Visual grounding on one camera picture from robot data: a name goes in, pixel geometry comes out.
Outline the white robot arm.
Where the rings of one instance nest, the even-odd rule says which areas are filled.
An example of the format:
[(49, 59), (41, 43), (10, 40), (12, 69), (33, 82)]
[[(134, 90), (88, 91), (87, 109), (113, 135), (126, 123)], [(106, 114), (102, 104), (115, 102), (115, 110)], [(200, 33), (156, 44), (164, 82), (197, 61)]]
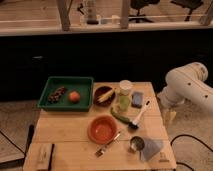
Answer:
[(166, 74), (166, 86), (157, 94), (165, 126), (170, 125), (176, 116), (174, 107), (186, 99), (213, 114), (213, 88), (205, 84), (207, 78), (208, 70), (200, 62), (174, 68)]

